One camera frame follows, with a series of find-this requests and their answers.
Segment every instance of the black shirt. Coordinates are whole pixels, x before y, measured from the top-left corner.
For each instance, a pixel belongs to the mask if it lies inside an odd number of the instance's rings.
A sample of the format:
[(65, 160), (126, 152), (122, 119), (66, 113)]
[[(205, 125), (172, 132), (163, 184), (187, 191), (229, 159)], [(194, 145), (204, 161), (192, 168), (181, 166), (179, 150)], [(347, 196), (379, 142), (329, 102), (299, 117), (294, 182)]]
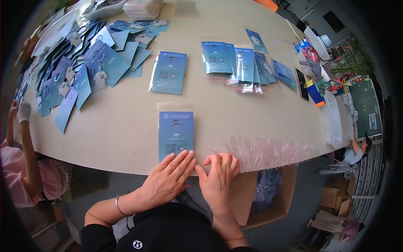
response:
[[(133, 222), (135, 226), (117, 244), (109, 228), (99, 224), (85, 226), (81, 230), (82, 251), (230, 251), (206, 216), (180, 203), (167, 203), (136, 214)], [(257, 250), (237, 247), (231, 252)]]

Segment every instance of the gray glove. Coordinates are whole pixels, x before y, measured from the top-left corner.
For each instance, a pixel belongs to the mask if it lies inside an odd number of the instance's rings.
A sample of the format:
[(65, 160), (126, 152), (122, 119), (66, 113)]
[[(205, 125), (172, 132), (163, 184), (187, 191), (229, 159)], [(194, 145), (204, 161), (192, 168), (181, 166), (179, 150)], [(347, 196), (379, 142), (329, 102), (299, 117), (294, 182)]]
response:
[(322, 68), (320, 64), (315, 62), (313, 59), (308, 58), (306, 61), (300, 61), (300, 65), (308, 66), (309, 69), (314, 73), (316, 82), (322, 81)]
[(24, 121), (29, 122), (31, 115), (31, 104), (27, 102), (24, 97), (21, 98), (20, 105), (18, 107), (18, 121), (21, 124)]

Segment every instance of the person in blue shirt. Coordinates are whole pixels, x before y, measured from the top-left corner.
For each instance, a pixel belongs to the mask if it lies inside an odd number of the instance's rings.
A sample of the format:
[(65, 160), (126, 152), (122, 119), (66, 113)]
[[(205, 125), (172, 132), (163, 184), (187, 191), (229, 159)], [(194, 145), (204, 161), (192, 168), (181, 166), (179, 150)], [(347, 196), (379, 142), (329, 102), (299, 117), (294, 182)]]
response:
[(355, 130), (354, 130), (354, 140), (351, 141), (352, 149), (341, 148), (334, 152), (334, 158), (337, 160), (343, 160), (343, 163), (347, 165), (353, 165), (360, 161), (364, 154), (366, 154), (371, 146), (372, 140), (367, 136), (365, 132), (365, 139), (361, 142), (361, 146), (358, 146), (355, 140)]

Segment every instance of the hand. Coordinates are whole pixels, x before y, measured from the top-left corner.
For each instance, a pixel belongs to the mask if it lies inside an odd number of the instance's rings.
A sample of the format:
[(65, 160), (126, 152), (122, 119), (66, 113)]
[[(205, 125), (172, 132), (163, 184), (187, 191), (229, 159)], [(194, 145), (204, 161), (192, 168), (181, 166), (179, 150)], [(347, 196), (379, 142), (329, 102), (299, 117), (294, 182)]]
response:
[(194, 151), (182, 151), (177, 157), (167, 156), (147, 177), (135, 192), (144, 199), (143, 211), (161, 206), (175, 199), (178, 194), (190, 187), (186, 179), (196, 164)]
[(17, 104), (18, 104), (17, 100), (14, 99), (14, 101), (12, 101), (12, 104), (11, 104), (10, 112), (8, 113), (9, 119), (14, 119), (14, 117), (17, 113)]
[(21, 98), (20, 106), (18, 108), (18, 121), (21, 124), (24, 121), (29, 122), (31, 115), (31, 104), (27, 102), (24, 97)]
[(211, 169), (208, 176), (200, 165), (195, 165), (195, 170), (199, 175), (201, 193), (214, 214), (229, 206), (229, 185), (239, 172), (239, 164), (238, 159), (230, 153), (210, 155), (203, 165), (210, 163)]

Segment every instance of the silver bangle bracelet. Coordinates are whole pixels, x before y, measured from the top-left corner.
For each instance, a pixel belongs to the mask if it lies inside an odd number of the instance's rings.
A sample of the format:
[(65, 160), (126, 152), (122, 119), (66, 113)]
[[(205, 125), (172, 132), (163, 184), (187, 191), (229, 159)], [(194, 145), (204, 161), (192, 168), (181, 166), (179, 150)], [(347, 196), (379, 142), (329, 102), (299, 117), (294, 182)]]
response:
[(116, 207), (117, 207), (117, 209), (119, 210), (119, 212), (120, 212), (121, 214), (123, 214), (123, 215), (126, 216), (126, 217), (129, 217), (130, 215), (125, 215), (124, 213), (122, 213), (122, 211), (120, 210), (119, 205), (118, 205), (118, 199), (119, 199), (119, 197), (122, 196), (122, 195), (125, 195), (125, 194), (119, 194), (118, 196), (116, 196), (116, 198), (115, 198), (115, 204), (116, 204)]

